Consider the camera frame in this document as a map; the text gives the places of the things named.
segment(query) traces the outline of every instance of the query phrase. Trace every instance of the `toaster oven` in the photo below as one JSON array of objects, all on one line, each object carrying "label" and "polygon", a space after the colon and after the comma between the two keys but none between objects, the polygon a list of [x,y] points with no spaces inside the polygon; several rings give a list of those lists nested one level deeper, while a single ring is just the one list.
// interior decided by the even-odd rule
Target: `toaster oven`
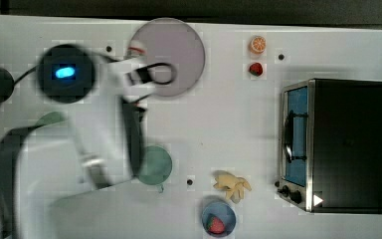
[{"label": "toaster oven", "polygon": [[382,214],[382,82],[283,90],[280,198],[314,213]]}]

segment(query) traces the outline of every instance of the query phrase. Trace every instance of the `blue light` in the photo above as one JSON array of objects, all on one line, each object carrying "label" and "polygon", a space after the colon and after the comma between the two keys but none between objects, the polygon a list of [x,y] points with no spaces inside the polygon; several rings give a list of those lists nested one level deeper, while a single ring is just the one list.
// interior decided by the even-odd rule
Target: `blue light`
[{"label": "blue light", "polygon": [[72,67],[60,68],[55,72],[55,76],[59,79],[71,77],[76,73],[76,69]]}]

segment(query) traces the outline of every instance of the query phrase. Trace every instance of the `small toy figure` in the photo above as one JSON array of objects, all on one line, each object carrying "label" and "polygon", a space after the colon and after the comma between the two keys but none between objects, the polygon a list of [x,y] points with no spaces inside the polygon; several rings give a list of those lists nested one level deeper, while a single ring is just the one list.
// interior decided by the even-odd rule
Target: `small toy figure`
[{"label": "small toy figure", "polygon": [[244,199],[244,187],[251,191],[250,183],[243,177],[236,177],[232,174],[221,174],[216,178],[217,183],[213,185],[216,189],[226,190],[226,199],[232,199],[234,203],[238,203]]},{"label": "small toy figure", "polygon": [[266,39],[264,37],[255,36],[248,46],[250,52],[255,55],[260,55],[266,48]]},{"label": "small toy figure", "polygon": [[259,77],[263,73],[263,66],[260,63],[252,63],[249,68],[251,75]]}]

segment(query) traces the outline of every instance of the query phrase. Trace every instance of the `oven handle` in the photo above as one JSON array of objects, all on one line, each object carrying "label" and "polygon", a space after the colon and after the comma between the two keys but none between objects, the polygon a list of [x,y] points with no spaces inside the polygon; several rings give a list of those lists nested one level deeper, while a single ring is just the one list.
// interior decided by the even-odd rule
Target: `oven handle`
[{"label": "oven handle", "polygon": [[290,111],[286,117],[284,125],[284,151],[287,162],[292,163],[295,159],[305,159],[305,157],[292,156],[292,146],[293,146],[293,119],[294,118],[308,118],[308,114],[295,114]]}]

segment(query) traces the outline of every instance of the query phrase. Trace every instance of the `yellow toy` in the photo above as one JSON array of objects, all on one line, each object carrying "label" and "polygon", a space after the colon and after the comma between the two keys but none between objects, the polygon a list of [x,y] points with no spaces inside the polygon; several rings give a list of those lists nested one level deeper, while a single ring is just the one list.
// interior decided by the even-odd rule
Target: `yellow toy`
[{"label": "yellow toy", "polygon": [[218,175],[215,179],[217,183],[213,187],[226,190],[226,199],[231,199],[235,203],[244,199],[244,187],[249,191],[252,190],[250,183],[243,177],[236,177],[225,173]]}]

